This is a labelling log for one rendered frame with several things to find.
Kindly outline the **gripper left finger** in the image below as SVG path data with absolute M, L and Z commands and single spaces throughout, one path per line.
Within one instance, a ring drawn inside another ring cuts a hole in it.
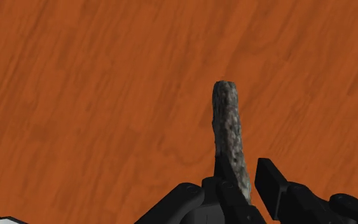
M 214 175 L 202 185 L 180 183 L 134 224 L 266 224 L 238 187 L 228 157 L 215 157 Z

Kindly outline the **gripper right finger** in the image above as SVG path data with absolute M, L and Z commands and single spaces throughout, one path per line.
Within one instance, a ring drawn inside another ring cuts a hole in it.
M 358 224 L 358 198 L 336 193 L 324 200 L 307 186 L 288 181 L 269 158 L 259 158 L 254 186 L 280 224 Z

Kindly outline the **grey speckled elongated stone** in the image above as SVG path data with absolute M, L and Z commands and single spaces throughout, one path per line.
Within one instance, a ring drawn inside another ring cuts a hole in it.
M 217 81 L 212 91 L 212 128 L 216 157 L 224 157 L 228 166 L 224 175 L 236 186 L 248 204 L 251 203 L 251 181 L 247 172 L 242 127 L 238 109 L 238 92 L 231 81 Z

